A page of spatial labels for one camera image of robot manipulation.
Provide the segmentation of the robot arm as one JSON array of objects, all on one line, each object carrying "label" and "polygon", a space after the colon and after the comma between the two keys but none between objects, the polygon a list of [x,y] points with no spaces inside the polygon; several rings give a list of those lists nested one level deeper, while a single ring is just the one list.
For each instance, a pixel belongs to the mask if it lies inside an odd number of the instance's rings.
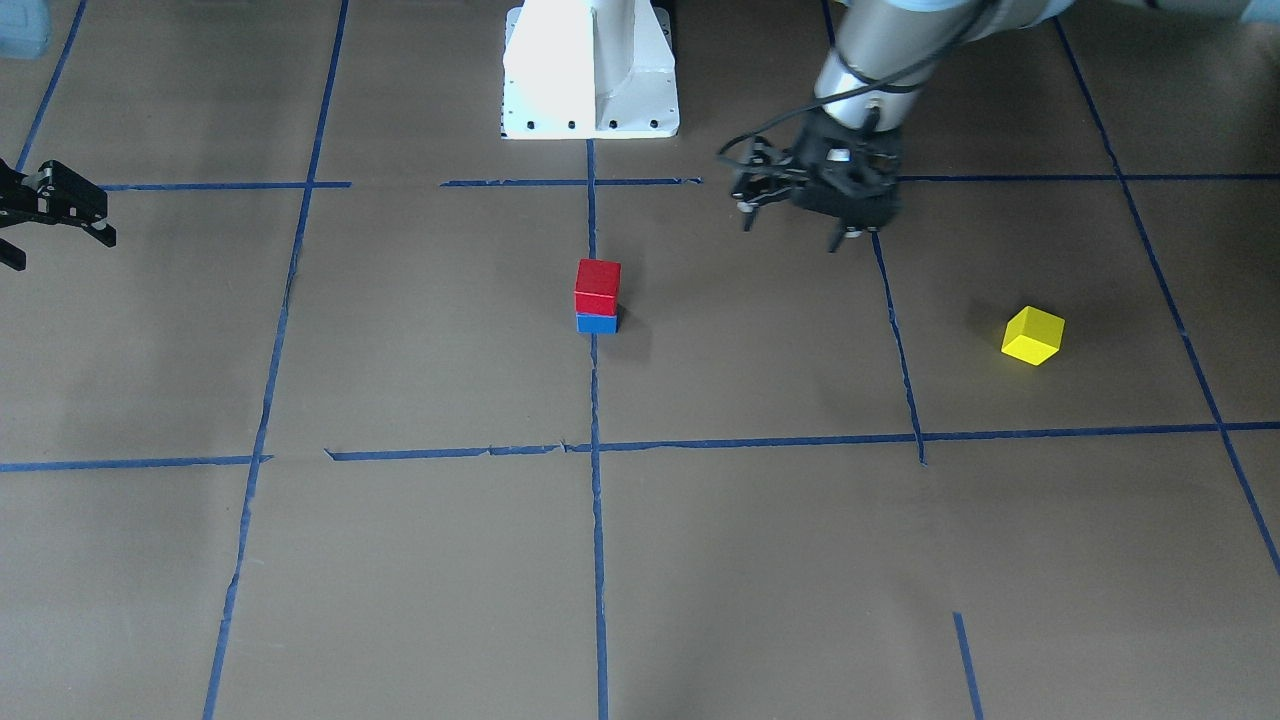
[{"label": "robot arm", "polygon": [[790,150],[792,204],[832,217],[828,250],[900,208],[902,124],[937,65],[979,38],[1039,26],[1070,1],[850,1]]}]

